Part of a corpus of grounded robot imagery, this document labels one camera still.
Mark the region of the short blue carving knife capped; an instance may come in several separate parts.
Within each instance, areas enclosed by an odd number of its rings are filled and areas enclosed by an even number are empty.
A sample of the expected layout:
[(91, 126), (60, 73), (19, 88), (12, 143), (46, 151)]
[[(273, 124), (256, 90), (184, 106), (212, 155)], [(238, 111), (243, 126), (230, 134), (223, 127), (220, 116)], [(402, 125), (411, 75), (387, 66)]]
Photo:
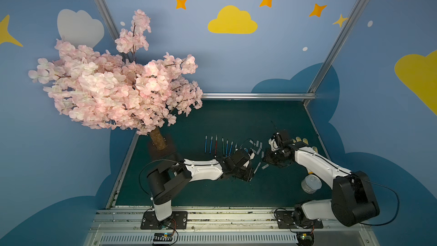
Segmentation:
[(228, 152), (228, 156), (231, 156), (233, 151), (233, 141), (231, 141), (230, 147), (229, 147), (229, 152)]

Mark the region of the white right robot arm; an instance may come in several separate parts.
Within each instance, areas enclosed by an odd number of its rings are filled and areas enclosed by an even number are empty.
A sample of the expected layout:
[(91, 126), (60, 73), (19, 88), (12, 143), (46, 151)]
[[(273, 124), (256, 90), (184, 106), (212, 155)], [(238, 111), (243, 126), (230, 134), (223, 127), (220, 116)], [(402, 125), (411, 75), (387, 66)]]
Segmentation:
[(296, 163), (317, 176), (332, 190), (330, 199), (312, 200), (297, 205), (294, 213), (300, 226), (310, 220), (337, 220), (346, 227), (380, 215), (372, 183), (364, 172), (352, 172), (328, 158), (304, 141), (287, 139), (286, 131), (276, 132), (268, 140), (264, 161), (287, 167)]

